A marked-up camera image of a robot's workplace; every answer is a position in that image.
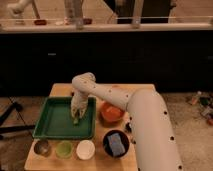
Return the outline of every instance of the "bowl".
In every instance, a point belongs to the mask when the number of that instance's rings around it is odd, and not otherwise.
[[[80,141],[76,153],[81,160],[89,160],[95,154],[95,145],[90,140]]]
[[[69,158],[72,154],[72,143],[67,140],[59,142],[55,152],[59,158]]]
[[[123,119],[125,114],[125,111],[108,102],[102,104],[100,112],[103,119],[107,122],[118,122]]]
[[[105,152],[114,158],[124,156],[129,150],[129,139],[120,130],[111,130],[103,138]]]
[[[38,140],[34,145],[34,152],[47,157],[50,154],[50,145],[47,140]]]

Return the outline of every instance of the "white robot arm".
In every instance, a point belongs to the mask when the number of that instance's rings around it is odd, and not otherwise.
[[[99,85],[95,83],[92,73],[74,77],[72,85],[76,89],[71,103],[73,116],[77,110],[80,110],[80,115],[83,116],[89,94],[100,97],[130,114],[139,170],[183,170],[168,110],[160,94],[148,89],[139,89],[132,93]]]
[[[33,2],[33,0],[19,0],[18,3],[12,3],[7,5],[7,9],[14,19],[22,19],[22,13],[24,9]]]

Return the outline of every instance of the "floor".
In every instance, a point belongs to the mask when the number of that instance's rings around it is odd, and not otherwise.
[[[170,22],[209,22],[212,19],[211,0],[176,0],[176,3],[177,7],[170,13]]]
[[[213,170],[213,132],[212,126],[200,115],[204,107],[201,104],[190,105],[190,99],[195,93],[161,93],[176,135],[176,141],[183,161],[185,171]],[[25,124],[35,124],[45,97],[12,97],[23,105],[20,112]],[[0,98],[0,112],[3,113],[11,104],[6,97]],[[20,116],[14,111],[3,126],[24,125]],[[4,134],[0,141],[0,156],[2,169],[9,171],[24,170],[32,137],[28,131]]]

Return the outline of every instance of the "white bowl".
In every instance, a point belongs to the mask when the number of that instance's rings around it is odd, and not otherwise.
[[[76,153],[81,160],[88,160],[95,154],[95,145],[90,140],[83,140],[78,144]]]

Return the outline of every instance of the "green tray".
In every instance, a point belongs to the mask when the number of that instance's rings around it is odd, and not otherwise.
[[[71,117],[71,97],[46,98],[33,137],[46,139],[91,139],[94,136],[96,99],[88,99],[85,116],[78,125]]]

